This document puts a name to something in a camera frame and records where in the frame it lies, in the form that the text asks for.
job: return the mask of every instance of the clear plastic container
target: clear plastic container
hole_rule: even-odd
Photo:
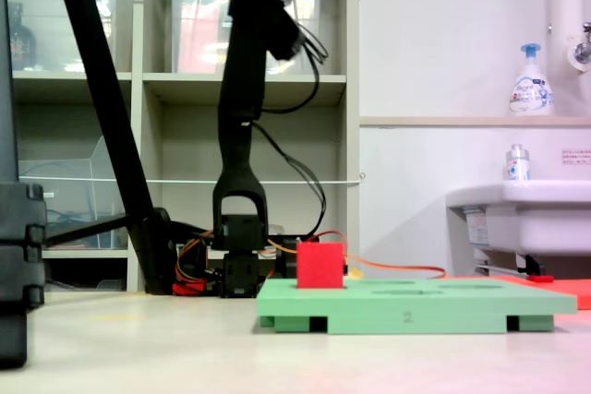
[[[132,0],[96,0],[103,28],[117,71],[131,69]],[[10,21],[13,32],[32,34],[28,37],[33,54],[26,63],[15,63],[20,48],[11,39],[13,69],[28,71],[84,72],[84,65],[67,16],[64,0],[8,0],[9,7],[19,10],[19,18]]]
[[[124,212],[109,153],[100,138],[89,159],[60,161],[19,161],[22,182],[43,187],[47,206],[47,232],[58,233],[77,224],[97,221]],[[63,179],[106,179],[92,180]],[[61,245],[62,249],[126,249],[127,230],[113,230]]]
[[[173,0],[172,70],[174,73],[221,74],[230,41],[229,0]],[[320,0],[292,0],[286,10],[320,37]],[[268,74],[311,74],[303,53],[290,61],[267,58]]]

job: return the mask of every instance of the white sink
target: white sink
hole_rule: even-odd
[[[452,191],[470,242],[518,255],[591,255],[591,181],[506,181]]]

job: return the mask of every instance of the red mat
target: red mat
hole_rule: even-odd
[[[591,279],[553,281],[548,283],[538,283],[527,281],[514,276],[497,277],[452,277],[451,279],[500,279],[519,283],[520,285],[531,286],[541,290],[554,291],[556,293],[575,295],[579,310],[591,309]]]

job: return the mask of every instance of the dark glass bottle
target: dark glass bottle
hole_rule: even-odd
[[[32,31],[22,24],[20,2],[8,2],[8,27],[12,69],[33,68],[37,64],[36,41]]]

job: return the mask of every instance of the red cube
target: red cube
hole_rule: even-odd
[[[343,244],[303,242],[297,246],[297,288],[342,289]]]

